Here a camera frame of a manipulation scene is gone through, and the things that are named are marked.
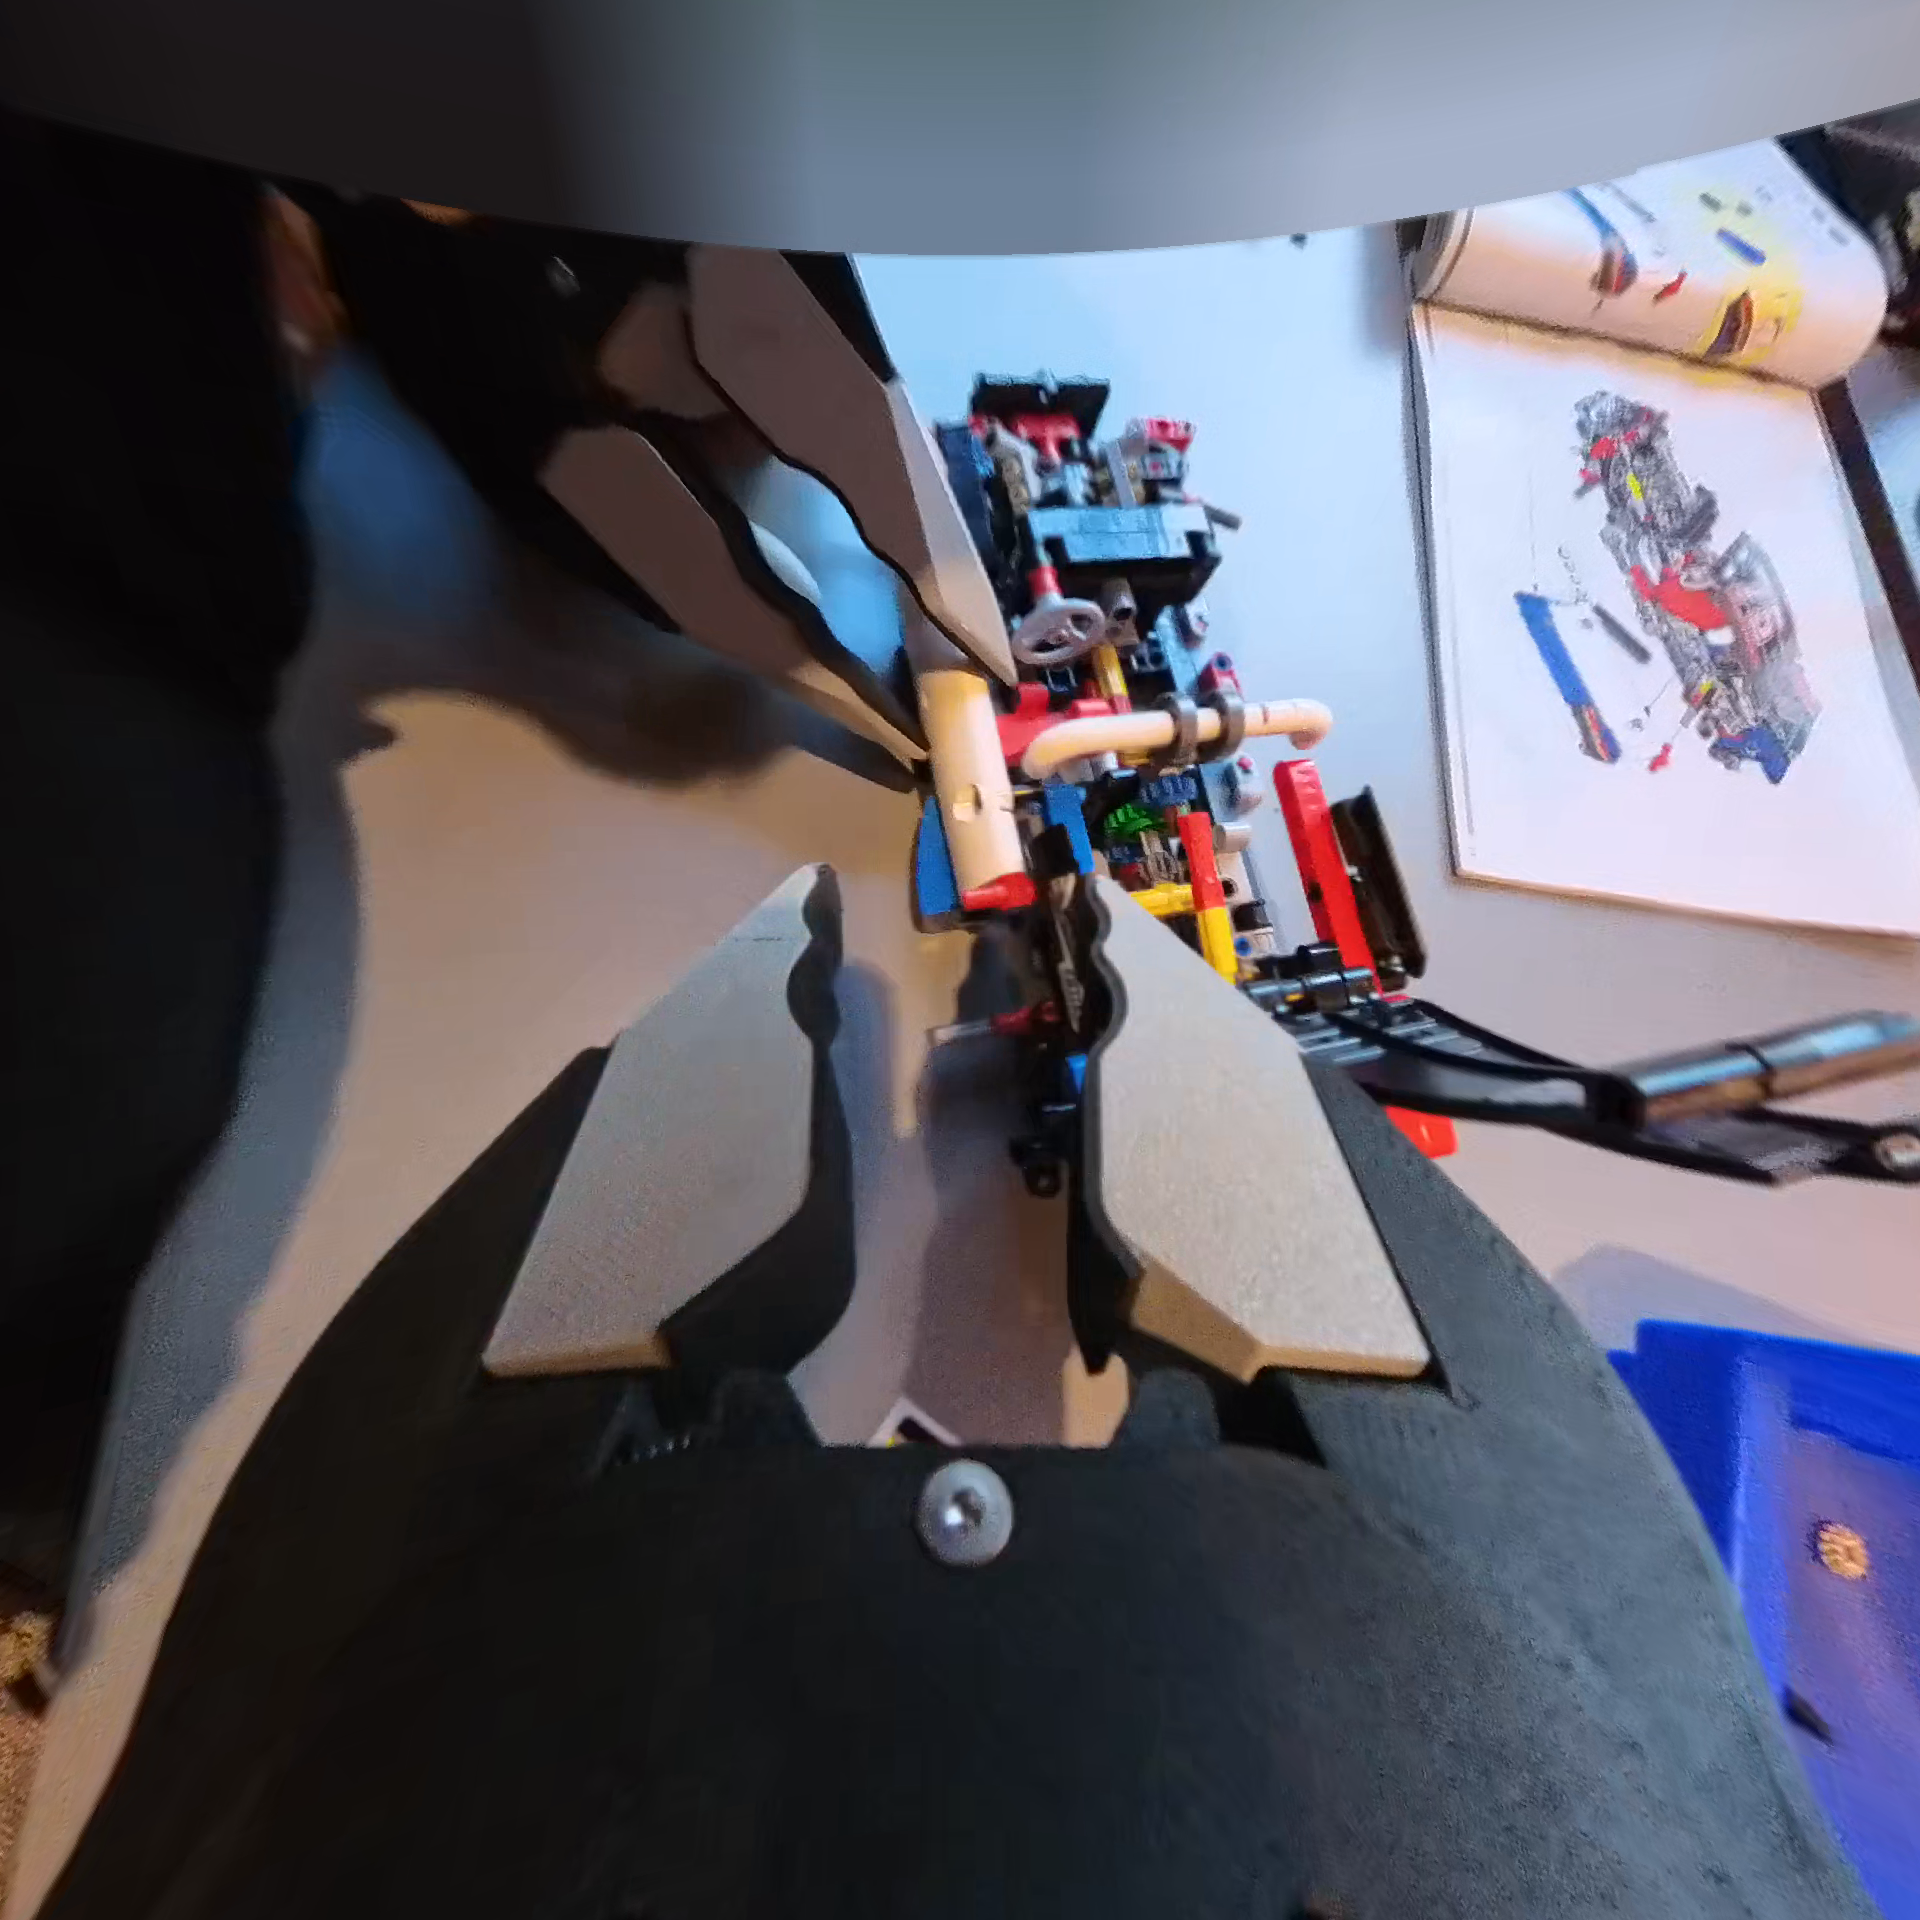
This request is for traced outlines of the scattered small brick pieces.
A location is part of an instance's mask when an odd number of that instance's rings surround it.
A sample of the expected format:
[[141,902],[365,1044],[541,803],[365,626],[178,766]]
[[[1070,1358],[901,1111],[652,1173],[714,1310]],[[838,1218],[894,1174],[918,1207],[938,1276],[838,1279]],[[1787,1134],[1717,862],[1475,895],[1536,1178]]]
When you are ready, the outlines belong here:
[[1846,1741],[1882,1665],[1868,1573],[1866,1538],[1839,1521],[1813,1521],[1787,1558],[1787,1717],[1828,1748]]

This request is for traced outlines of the white blue brick panel assembly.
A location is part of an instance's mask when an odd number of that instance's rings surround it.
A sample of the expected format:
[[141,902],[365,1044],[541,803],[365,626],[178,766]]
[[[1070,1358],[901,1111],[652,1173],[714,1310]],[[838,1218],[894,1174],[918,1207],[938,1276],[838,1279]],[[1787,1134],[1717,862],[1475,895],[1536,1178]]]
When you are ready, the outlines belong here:
[[922,613],[904,613],[903,649],[915,673],[956,901],[968,914],[1027,909],[1038,890],[1023,865],[989,676]]

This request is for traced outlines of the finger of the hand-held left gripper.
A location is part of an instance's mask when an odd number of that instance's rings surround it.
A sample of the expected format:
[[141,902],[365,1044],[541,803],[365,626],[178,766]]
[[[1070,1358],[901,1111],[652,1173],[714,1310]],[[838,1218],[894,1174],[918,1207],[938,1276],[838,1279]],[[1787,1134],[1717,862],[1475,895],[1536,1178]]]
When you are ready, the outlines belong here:
[[834,492],[924,615],[980,669],[1015,684],[989,573],[853,255],[690,247],[688,337],[708,381],[776,457]]
[[699,493],[642,433],[572,428],[540,483],[688,641],[894,756],[928,754],[918,718],[834,633],[808,567],[732,495]]

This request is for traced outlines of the blue plastic bin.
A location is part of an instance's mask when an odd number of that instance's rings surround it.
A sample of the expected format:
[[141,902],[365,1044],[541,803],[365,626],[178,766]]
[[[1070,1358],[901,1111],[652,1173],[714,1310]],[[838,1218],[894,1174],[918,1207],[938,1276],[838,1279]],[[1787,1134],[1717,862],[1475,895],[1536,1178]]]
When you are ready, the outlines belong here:
[[[1612,1356],[1740,1595],[1819,1805],[1883,1916],[1917,1916],[1917,1358],[1638,1323]],[[1784,1705],[1787,1558],[1813,1521],[1866,1540],[1878,1670],[1844,1743]]]

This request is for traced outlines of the grey desk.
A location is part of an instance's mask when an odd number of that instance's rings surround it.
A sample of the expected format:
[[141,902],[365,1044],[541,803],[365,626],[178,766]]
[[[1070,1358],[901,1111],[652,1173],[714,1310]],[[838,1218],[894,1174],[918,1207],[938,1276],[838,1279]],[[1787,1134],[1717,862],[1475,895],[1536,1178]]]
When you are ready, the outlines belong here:
[[[924,417],[976,373],[1088,373],[1195,423],[1243,519],[1210,590],[1256,698],[1335,714],[1451,1013],[1584,1062],[1915,1013],[1915,943],[1455,882],[1431,719],[1389,228],[859,265]],[[372,1263],[580,1049],[807,862],[837,868],[847,1318],[800,1371],[831,1439],[911,1401],[967,1439],[1103,1437],[1070,1361],[1059,1207],[1028,1197],[982,1047],[928,1055],[968,974],[908,916],[911,798],[813,758],[812,714],[516,570],[359,362],[322,387],[319,621],[279,727],[286,867],[240,1111],[135,1297],[80,1612],[11,1858],[35,1916],[107,1789],[188,1564],[279,1393]]]

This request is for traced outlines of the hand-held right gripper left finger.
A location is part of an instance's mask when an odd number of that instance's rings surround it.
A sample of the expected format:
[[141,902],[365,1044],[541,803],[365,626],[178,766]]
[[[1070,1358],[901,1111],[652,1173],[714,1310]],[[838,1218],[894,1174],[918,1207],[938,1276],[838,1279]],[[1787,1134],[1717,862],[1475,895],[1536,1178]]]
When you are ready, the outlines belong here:
[[826,1343],[856,1273],[840,965],[837,876],[807,865],[615,1037],[490,1375],[791,1375]]

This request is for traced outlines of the open instruction booklet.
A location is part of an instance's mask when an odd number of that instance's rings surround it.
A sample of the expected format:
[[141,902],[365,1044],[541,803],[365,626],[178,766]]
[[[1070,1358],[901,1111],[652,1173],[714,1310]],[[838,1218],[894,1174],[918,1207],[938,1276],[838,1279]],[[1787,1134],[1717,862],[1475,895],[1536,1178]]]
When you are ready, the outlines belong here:
[[1915,770],[1819,409],[1877,251],[1765,138],[1407,261],[1455,876],[1914,939]]

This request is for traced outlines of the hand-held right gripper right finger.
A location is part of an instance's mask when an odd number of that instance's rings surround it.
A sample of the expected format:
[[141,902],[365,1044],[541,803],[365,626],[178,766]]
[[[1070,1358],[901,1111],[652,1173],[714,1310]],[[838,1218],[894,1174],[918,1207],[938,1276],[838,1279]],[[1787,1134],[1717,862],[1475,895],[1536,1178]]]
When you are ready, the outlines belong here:
[[1088,1212],[1119,1321],[1235,1381],[1414,1379],[1431,1361],[1295,1039],[1112,879],[1092,877]]

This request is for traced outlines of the toy brick vehicle model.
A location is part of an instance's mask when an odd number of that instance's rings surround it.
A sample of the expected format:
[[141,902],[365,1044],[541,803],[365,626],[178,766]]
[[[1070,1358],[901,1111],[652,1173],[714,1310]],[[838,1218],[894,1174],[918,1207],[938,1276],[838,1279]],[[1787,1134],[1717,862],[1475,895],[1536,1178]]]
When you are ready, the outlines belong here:
[[1431,1158],[1455,1150],[1455,1119],[1484,1119],[1747,1183],[1915,1183],[1915,1119],[1784,1103],[1910,1065],[1915,1019],[1846,1014],[1624,1067],[1455,1019],[1412,989],[1426,946],[1373,790],[1330,801],[1308,756],[1270,779],[1312,923],[1285,950],[1240,845],[1264,789],[1245,745],[1266,727],[1237,662],[1202,654],[1205,590],[1237,517],[1190,492],[1188,423],[1140,417],[1102,438],[1108,393],[982,374],[967,413],[933,430],[1015,644],[1015,685],[989,687],[1038,895],[1015,914],[958,905],[928,775],[915,909],[926,930],[1010,923],[1038,974],[1015,1010],[933,1035],[1015,1044],[1027,1123],[1010,1156],[1030,1194],[1061,1194],[1082,1145],[1098,1019],[1072,899],[1092,877],[1344,1070]]

